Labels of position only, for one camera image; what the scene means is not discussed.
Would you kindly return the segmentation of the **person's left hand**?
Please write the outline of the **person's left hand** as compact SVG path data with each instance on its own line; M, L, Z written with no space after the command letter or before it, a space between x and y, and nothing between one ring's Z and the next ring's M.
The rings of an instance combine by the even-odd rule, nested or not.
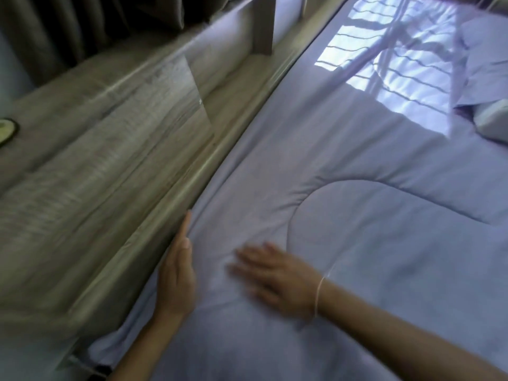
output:
M192 276L178 276L175 268L176 245L183 237L188 237L191 218L191 212L187 211L160 263L154 313L156 311L185 311L191 308L194 309L196 299L195 272Z

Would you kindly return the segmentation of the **person's right hand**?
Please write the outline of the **person's right hand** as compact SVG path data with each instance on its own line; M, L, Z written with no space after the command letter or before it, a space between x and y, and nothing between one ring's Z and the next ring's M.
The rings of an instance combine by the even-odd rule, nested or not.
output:
M282 315L306 320L316 317L319 293L324 283L323 275L300 258L281 248L280 269L277 274L279 294L250 294L249 292L248 294Z

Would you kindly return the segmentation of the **lavender quilted blanket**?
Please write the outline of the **lavender quilted blanket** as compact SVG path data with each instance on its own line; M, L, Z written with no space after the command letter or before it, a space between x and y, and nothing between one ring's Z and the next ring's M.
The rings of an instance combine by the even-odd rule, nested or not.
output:
M398 381L330 323L246 294L226 267L263 242L508 373L508 145L455 108L460 26L484 13L444 0L335 13L195 203L197 305L149 381Z

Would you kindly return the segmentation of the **person's right forearm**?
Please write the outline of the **person's right forearm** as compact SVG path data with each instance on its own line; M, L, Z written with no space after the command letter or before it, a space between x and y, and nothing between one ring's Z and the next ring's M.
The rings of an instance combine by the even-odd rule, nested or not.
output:
M318 301L318 314L402 381L508 381L508 373L325 278Z

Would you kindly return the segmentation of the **person's left forearm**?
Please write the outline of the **person's left forearm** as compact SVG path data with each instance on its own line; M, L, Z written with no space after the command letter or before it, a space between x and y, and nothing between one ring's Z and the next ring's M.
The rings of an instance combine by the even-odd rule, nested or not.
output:
M193 311L156 311L106 381L149 381L162 354Z

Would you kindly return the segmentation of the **grey wooden headboard shelf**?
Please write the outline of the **grey wooden headboard shelf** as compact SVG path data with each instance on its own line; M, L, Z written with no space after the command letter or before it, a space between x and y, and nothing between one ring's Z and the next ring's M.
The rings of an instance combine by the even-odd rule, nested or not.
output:
M17 100L0 148L0 381L83 378L222 160L346 0L234 0Z

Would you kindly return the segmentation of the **dark round dish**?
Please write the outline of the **dark round dish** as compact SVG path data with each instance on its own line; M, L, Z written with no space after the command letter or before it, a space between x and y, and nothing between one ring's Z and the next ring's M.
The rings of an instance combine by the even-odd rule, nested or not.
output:
M19 124L10 118L0 118L0 148L13 140L19 132Z

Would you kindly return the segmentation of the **brown curtain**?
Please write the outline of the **brown curtain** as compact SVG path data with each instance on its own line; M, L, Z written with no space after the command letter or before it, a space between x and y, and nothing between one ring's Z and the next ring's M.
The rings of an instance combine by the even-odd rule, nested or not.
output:
M179 34L234 0L0 0L0 31L41 86L138 32Z

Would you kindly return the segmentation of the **lavender pillow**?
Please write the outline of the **lavender pillow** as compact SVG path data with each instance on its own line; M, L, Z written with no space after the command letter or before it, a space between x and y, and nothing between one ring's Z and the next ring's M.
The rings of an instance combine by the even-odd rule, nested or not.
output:
M508 145L508 16L484 13L459 32L465 70L455 108L482 137Z

